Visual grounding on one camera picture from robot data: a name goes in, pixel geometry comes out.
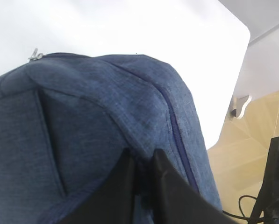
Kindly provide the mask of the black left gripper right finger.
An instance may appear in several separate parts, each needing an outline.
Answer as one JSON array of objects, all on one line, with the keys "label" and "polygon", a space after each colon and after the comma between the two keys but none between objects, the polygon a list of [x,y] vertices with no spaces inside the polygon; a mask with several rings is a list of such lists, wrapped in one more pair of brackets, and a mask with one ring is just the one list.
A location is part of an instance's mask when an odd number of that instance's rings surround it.
[{"label": "black left gripper right finger", "polygon": [[156,224],[234,224],[179,175],[162,149],[152,157],[153,213]]}]

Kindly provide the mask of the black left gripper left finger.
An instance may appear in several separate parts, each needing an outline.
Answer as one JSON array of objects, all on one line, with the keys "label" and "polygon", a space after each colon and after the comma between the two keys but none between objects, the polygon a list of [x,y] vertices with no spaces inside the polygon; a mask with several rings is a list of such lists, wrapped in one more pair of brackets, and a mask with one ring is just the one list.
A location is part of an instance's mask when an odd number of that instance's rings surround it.
[{"label": "black left gripper left finger", "polygon": [[131,224],[136,165],[124,149],[105,182],[60,224]]}]

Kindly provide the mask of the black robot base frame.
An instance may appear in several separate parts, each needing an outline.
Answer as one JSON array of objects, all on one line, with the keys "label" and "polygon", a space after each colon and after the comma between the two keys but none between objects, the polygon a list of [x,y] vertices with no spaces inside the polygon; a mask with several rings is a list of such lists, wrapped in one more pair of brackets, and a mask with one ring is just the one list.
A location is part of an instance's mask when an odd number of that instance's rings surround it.
[{"label": "black robot base frame", "polygon": [[279,137],[271,139],[263,183],[251,212],[250,224],[279,224]]}]

